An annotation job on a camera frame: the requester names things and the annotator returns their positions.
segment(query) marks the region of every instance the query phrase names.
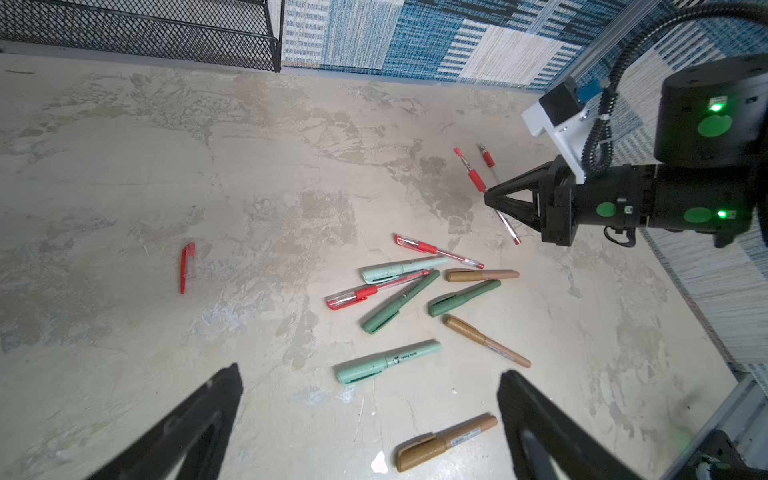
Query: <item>dark green marker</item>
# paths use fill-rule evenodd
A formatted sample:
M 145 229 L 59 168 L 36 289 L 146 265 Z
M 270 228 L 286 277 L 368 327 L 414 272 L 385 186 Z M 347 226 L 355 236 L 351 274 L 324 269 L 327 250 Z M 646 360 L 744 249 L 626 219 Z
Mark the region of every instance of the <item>dark green marker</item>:
M 411 298 L 424 290 L 430 283 L 437 280 L 439 276 L 440 270 L 433 270 L 429 273 L 429 275 L 425 276 L 422 281 L 418 282 L 407 292 L 403 293 L 402 295 L 392 297 L 392 299 L 390 299 L 384 308 L 376 312 L 374 316 L 369 318 L 362 325 L 362 329 L 371 334 L 378 332 L 384 325 L 389 323 L 391 319 L 395 318 L 395 315 L 400 313 L 400 309 L 406 303 L 408 303 Z
M 475 298 L 478 295 L 482 295 L 485 292 L 490 292 L 497 286 L 501 285 L 500 280 L 488 280 L 487 282 L 480 283 L 471 290 L 464 293 L 454 293 L 448 298 L 439 300 L 429 306 L 429 315 L 438 316 L 446 313 L 454 308 L 464 305 L 469 300 Z

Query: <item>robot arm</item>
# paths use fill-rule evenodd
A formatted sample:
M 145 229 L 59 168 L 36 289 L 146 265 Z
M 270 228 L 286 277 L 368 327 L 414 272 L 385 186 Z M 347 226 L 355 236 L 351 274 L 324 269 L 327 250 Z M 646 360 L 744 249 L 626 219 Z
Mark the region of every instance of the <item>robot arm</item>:
M 548 133 L 561 155 L 489 189 L 486 205 L 541 232 L 544 242 L 570 246 L 584 223 L 604 225 L 616 243 L 607 229 L 626 230 L 626 247 L 634 245 L 636 227 L 709 233 L 715 247 L 725 247 L 749 230 L 757 208 L 768 246 L 768 55 L 725 58 L 667 77 L 654 147 L 662 164 L 610 166 L 616 89 L 640 45 L 677 23 L 713 16 L 768 25 L 768 8 L 750 4 L 697 6 L 662 19 L 622 52 L 596 114 L 566 79 L 523 113 L 531 134 Z M 508 197 L 520 190 L 530 190 L 533 201 Z

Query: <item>label on marker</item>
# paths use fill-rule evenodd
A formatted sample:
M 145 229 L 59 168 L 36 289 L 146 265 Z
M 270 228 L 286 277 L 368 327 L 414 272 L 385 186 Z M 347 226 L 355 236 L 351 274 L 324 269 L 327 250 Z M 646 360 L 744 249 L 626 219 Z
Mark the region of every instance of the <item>label on marker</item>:
M 482 433 L 481 429 L 474 429 L 471 432 L 466 432 L 464 435 L 460 437 L 456 437 L 455 439 L 451 440 L 451 447 L 457 446 L 459 443 L 466 442 L 467 440 L 471 439 L 472 437 L 476 437 Z
M 496 347 L 494 347 L 493 345 L 486 345 L 486 346 L 487 346 L 489 349 L 493 350 L 494 352 L 498 353 L 499 355 L 507 357 L 507 358 L 508 358 L 508 359 L 510 359 L 512 362 L 517 362 L 517 360 L 513 359 L 512 357 L 510 357 L 510 356 L 509 356 L 509 355 L 507 355 L 506 353 L 504 353 L 504 352 L 502 352 L 501 350 L 497 349 L 497 348 L 496 348 Z

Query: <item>red pen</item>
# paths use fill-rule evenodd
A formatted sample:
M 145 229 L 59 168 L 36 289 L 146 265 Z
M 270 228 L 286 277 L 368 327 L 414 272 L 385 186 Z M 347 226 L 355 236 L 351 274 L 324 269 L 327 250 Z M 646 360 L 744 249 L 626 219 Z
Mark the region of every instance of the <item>red pen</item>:
M 410 282 L 417 278 L 429 275 L 429 270 L 420 270 L 418 272 L 404 273 L 398 276 L 394 280 L 381 283 L 379 285 L 366 285 L 360 289 L 347 290 L 346 292 L 338 293 L 334 296 L 326 298 L 326 305 L 331 310 L 342 309 L 345 306 L 354 305 L 360 303 L 363 300 L 367 300 L 369 296 L 376 295 L 378 292 L 388 289 L 391 286 L 401 285 L 405 282 Z
M 491 152 L 487 151 L 485 147 L 482 146 L 482 144 L 478 144 L 478 148 L 480 149 L 480 155 L 482 155 L 482 159 L 485 160 L 485 164 L 488 165 L 488 169 L 491 171 L 491 175 L 493 175 L 493 179 L 496 180 L 496 184 L 500 184 L 502 181 L 496 173 L 496 162 L 493 161 Z
M 184 295 L 184 291 L 187 288 L 187 257 L 194 256 L 194 243 L 187 245 L 184 250 L 181 251 L 181 294 Z
M 478 261 L 466 257 L 461 257 L 455 253 L 446 252 L 445 250 L 440 250 L 439 248 L 434 247 L 429 243 L 419 242 L 418 240 L 413 240 L 412 238 L 404 237 L 403 235 L 398 235 L 397 233 L 395 233 L 395 243 L 401 247 L 409 248 L 411 250 L 452 258 L 453 260 L 466 263 L 467 265 L 473 266 L 474 268 L 485 268 L 485 265 Z
M 466 158 L 464 158 L 464 154 L 462 154 L 462 149 L 459 147 L 456 147 L 453 149 L 454 153 L 456 153 L 456 156 L 459 160 L 462 161 L 464 166 L 467 168 L 467 171 L 469 172 L 469 178 L 472 179 L 472 183 L 475 184 L 478 190 L 480 190 L 481 194 L 485 193 L 485 184 L 483 183 L 482 179 L 480 178 L 480 174 L 477 173 L 477 171 L 472 168 L 472 165 L 469 164 Z M 510 235 L 512 235 L 512 239 L 515 242 L 515 245 L 520 244 L 520 238 L 518 237 L 517 233 L 515 232 L 515 229 L 512 228 L 512 225 L 509 224 L 509 220 L 507 220 L 507 217 L 502 215 L 502 212 L 498 210 L 493 210 L 496 215 L 498 216 L 499 220 L 502 221 L 504 224 L 504 228 L 507 229 Z

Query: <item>tan marker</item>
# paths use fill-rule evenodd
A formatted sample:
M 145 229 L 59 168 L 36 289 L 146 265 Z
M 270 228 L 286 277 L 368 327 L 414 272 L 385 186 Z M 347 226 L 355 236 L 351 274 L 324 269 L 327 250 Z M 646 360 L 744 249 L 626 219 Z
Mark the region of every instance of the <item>tan marker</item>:
M 423 440 L 407 445 L 397 452 L 397 471 L 404 472 L 409 468 L 421 465 L 459 443 L 466 442 L 485 430 L 495 427 L 497 424 L 496 417 L 487 414 L 475 421 L 445 430 L 440 435 L 432 434 Z
M 498 353 L 499 355 L 505 356 L 508 359 L 512 360 L 513 362 L 519 363 L 525 368 L 531 368 L 531 360 L 528 360 L 524 356 L 521 356 L 515 352 L 512 352 L 510 349 L 503 346 L 501 343 L 494 342 L 493 340 L 489 339 L 487 336 L 480 333 L 474 326 L 468 324 L 467 322 L 457 319 L 452 315 L 448 315 L 448 318 L 445 319 L 445 324 L 449 329 L 461 333 L 463 336 L 467 337 L 471 341 L 475 343 L 479 343 L 480 345 L 485 345 L 489 349 Z
M 520 272 L 515 270 L 451 270 L 447 277 L 449 282 L 479 282 L 480 280 L 519 278 Z

